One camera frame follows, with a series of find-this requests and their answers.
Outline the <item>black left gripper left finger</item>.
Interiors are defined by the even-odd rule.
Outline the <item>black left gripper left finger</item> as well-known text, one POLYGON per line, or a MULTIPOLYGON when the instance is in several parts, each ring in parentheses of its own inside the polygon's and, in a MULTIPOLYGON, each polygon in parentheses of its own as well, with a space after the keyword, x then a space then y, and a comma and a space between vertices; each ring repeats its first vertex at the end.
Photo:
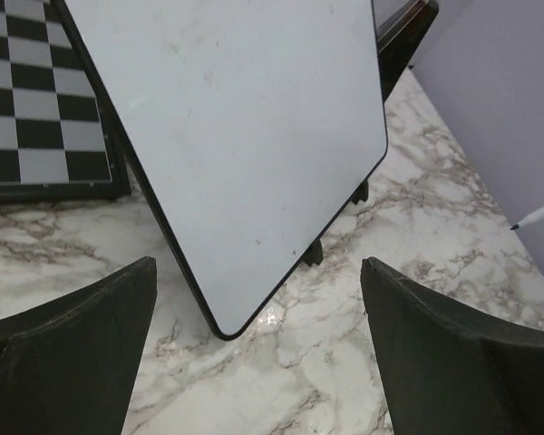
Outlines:
POLYGON ((0 434, 119 434, 157 298, 146 256, 0 319, 0 434))

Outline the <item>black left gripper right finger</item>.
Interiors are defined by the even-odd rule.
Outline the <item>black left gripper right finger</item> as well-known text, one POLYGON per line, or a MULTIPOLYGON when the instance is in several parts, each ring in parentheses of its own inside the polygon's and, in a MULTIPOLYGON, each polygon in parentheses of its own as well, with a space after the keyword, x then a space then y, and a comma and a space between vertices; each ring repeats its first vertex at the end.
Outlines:
POLYGON ((375 257, 364 306, 397 434, 544 434, 544 331, 442 295, 375 257))

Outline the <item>white whiteboard black frame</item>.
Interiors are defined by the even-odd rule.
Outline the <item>white whiteboard black frame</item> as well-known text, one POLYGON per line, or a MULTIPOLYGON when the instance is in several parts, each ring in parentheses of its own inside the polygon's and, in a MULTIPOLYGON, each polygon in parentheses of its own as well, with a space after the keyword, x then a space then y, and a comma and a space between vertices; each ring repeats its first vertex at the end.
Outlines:
POLYGON ((369 1, 60 1, 212 332, 240 336, 387 152, 369 1))

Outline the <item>green capped whiteboard marker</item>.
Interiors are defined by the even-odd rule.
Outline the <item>green capped whiteboard marker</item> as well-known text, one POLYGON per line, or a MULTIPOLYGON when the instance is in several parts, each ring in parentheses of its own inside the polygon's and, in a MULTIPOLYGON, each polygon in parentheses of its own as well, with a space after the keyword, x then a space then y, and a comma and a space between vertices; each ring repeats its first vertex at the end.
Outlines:
POLYGON ((526 217, 524 217, 518 223, 513 225, 510 228, 510 230, 517 230, 517 229, 525 227, 527 225, 539 222, 542 219, 544 219, 544 206, 532 211, 530 214, 528 214, 526 217))

